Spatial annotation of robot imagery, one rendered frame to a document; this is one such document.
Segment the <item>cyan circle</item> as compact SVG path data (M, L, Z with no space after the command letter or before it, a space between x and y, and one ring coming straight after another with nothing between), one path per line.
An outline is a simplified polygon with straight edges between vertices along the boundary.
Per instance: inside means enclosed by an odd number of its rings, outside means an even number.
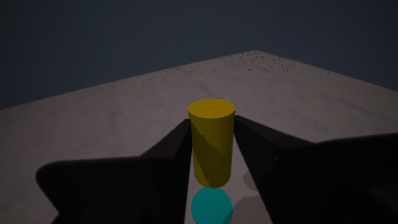
M196 224L228 224L232 204L222 189L205 187L193 197L191 213Z

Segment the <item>yellow cylinder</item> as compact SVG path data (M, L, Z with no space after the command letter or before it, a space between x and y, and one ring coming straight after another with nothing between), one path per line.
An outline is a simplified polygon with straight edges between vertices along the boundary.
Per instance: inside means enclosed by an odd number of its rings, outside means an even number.
M235 105L223 99L202 99L188 107L196 180L220 188L231 177Z

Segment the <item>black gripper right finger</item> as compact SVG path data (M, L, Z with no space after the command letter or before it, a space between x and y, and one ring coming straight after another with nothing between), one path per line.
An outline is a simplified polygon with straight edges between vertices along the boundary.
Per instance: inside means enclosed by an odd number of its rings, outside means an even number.
M234 135L273 224L315 224L343 170L398 161L398 133L313 143L235 115Z

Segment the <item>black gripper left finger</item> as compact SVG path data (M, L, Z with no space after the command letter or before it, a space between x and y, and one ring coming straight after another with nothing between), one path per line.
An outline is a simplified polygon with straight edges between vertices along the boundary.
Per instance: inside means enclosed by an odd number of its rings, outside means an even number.
M145 204L154 224L184 224L192 155L183 120L140 156L55 161L36 172L57 212L68 207Z

